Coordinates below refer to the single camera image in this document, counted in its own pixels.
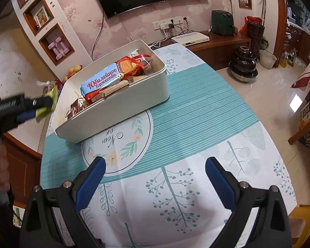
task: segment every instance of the framed photo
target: framed photo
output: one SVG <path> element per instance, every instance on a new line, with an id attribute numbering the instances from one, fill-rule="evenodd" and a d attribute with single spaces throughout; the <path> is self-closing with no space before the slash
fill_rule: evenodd
<path id="1" fill-rule="evenodd" d="M 44 6 L 42 6 L 40 10 L 36 13 L 35 19 L 36 19 L 36 22 L 39 28 L 41 28 L 49 20 L 49 17 L 47 15 L 47 12 Z"/>

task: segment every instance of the black ceramic jar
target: black ceramic jar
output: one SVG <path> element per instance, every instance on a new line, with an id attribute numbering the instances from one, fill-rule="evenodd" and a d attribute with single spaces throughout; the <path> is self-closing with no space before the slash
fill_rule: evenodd
<path id="1" fill-rule="evenodd" d="M 236 50 L 230 67 L 236 71 L 253 74 L 256 69 L 256 56 L 248 47 L 241 46 Z"/>

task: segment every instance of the floral wallpaper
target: floral wallpaper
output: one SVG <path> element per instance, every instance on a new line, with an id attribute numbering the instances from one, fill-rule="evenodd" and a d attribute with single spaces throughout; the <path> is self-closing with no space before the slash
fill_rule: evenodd
<path id="1" fill-rule="evenodd" d="M 91 54 L 94 41 L 102 24 L 103 10 L 98 0 L 58 0 L 80 41 Z M 231 0 L 169 0 L 123 13 L 107 19 L 95 47 L 93 59 L 115 50 L 133 40 L 142 39 L 147 44 L 164 39 L 162 30 L 154 31 L 153 22 L 170 17 L 187 17 L 189 28 L 208 30 L 211 11 L 225 10 L 232 13 Z M 180 29 L 170 31 L 179 33 Z"/>

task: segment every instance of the dark green air fryer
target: dark green air fryer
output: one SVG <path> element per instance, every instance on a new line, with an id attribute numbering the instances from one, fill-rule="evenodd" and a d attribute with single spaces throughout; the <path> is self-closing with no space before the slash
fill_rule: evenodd
<path id="1" fill-rule="evenodd" d="M 221 36 L 234 35 L 234 21 L 230 12 L 223 10 L 213 10 L 211 13 L 213 33 Z"/>

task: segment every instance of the metal bolt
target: metal bolt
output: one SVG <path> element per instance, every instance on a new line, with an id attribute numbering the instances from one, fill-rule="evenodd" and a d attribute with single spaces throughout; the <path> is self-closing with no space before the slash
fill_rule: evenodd
<path id="1" fill-rule="evenodd" d="M 64 187 L 64 188 L 69 188 L 69 187 L 71 187 L 71 185 L 72 185 L 72 182 L 71 182 L 71 181 L 65 181 L 65 182 L 63 183 L 63 187 Z"/>
<path id="2" fill-rule="evenodd" d="M 33 188 L 33 191 L 34 192 L 38 192 L 40 190 L 40 185 L 36 185 L 34 188 Z"/>
<path id="3" fill-rule="evenodd" d="M 242 188 L 247 188 L 247 187 L 249 187 L 249 184 L 247 182 L 245 182 L 245 181 L 242 181 L 242 182 L 240 182 L 240 186 Z"/>
<path id="4" fill-rule="evenodd" d="M 278 188 L 277 186 L 275 186 L 275 185 L 272 185 L 272 186 L 271 186 L 271 190 L 272 190 L 273 192 L 278 192 L 278 191 L 279 191 L 279 188 Z"/>

